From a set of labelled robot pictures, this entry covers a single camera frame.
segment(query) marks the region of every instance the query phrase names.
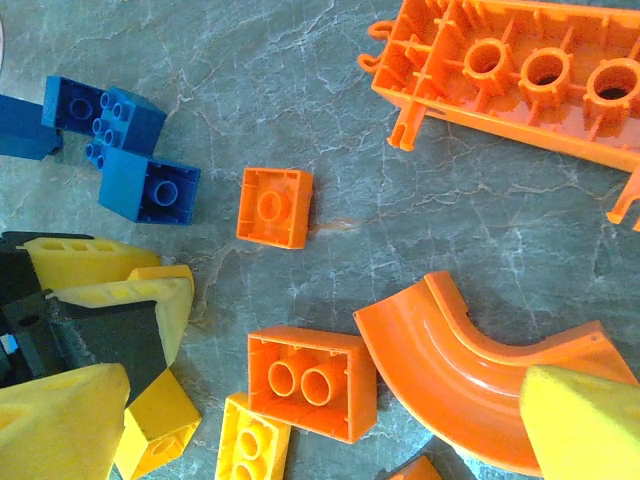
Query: orange building block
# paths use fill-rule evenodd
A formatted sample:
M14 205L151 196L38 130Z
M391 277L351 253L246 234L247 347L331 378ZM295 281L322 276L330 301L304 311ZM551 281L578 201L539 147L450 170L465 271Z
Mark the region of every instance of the orange building block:
M302 170L246 168L236 236L300 249L307 240L313 175Z
M354 443L377 421L376 368L354 335L284 326L250 333L249 408Z
M441 477L429 459L423 456L389 477L388 480L441 480Z
M556 365L630 385L633 373L594 321L528 346L471 323L448 272L435 272L354 316L385 383L425 427L491 465L541 476L518 399L527 368Z
M633 172L640 167L640 11L518 0L404 0L360 66L400 108Z

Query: orange curved track piece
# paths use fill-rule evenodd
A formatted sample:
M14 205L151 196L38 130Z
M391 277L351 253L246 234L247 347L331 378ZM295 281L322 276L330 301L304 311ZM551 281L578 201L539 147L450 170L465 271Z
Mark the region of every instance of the orange curved track piece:
M467 312L443 271L354 316L376 367L405 408L489 464L541 476L518 410L528 366L557 365L638 385L598 321L515 347L484 336Z

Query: orange 2x2 brick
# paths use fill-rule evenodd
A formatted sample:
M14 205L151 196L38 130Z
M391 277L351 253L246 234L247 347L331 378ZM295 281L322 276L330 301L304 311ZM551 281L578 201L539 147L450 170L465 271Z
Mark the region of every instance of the orange 2x2 brick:
M237 237L274 247L304 248L313 175L302 170L246 168Z

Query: orange plastic base plate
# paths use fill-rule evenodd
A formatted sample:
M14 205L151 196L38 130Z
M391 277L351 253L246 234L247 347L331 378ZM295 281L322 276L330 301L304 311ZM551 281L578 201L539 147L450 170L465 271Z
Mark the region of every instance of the orange plastic base plate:
M401 109L389 143L413 149L425 115L633 172L640 167L640 12L517 0L404 0L360 66Z

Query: plastic brick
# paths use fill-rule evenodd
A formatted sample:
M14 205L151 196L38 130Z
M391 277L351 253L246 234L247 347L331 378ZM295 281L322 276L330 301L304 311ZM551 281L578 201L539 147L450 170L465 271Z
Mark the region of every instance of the plastic brick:
M0 95L0 155L42 160L62 148L62 137L40 123L42 106Z
M216 480L281 480L291 426L249 410L246 393L224 405Z
M109 148L87 146L102 171L100 205L138 223L191 223L200 169Z
M376 369L360 337L267 328L249 334L249 406L354 443L377 421Z
M104 90L69 78L47 77L42 125L93 136L93 121L102 115L103 93Z
M518 409L529 366L558 365L638 385L600 322L510 346L480 333L468 310L449 273L435 272L354 316L378 371L405 408L486 463L540 476Z
M149 100L112 87L100 97L102 116L92 131L99 142L140 155L153 155L167 114Z
M425 115L633 172L640 167L640 12L512 0L404 0L363 54L412 150Z
M274 247L304 248L313 175L301 170L246 168L237 237Z
M200 414L169 369L125 410L115 464L124 480L175 460L200 424Z

